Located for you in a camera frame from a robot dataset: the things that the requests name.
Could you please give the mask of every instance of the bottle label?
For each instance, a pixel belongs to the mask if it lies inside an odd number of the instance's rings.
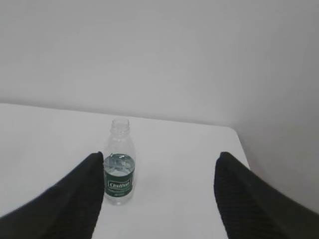
[[[134,170],[126,176],[114,176],[105,172],[105,192],[111,197],[123,197],[133,189]]]

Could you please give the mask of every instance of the bottle cap opening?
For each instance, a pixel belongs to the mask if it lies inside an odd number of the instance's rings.
[[[112,133],[127,133],[130,130],[130,122],[126,118],[116,118],[112,121]]]

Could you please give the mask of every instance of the clear plastic bottle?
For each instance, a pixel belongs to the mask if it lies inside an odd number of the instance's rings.
[[[105,198],[112,205],[122,205],[134,191],[135,148],[128,119],[114,119],[104,150]]]

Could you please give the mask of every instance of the white wall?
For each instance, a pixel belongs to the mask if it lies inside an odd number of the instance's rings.
[[[234,127],[319,212],[318,0],[1,0],[0,102]]]

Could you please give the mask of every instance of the bottle neck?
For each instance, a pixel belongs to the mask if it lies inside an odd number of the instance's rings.
[[[127,137],[130,134],[130,122],[128,119],[114,119],[110,130],[113,137]]]

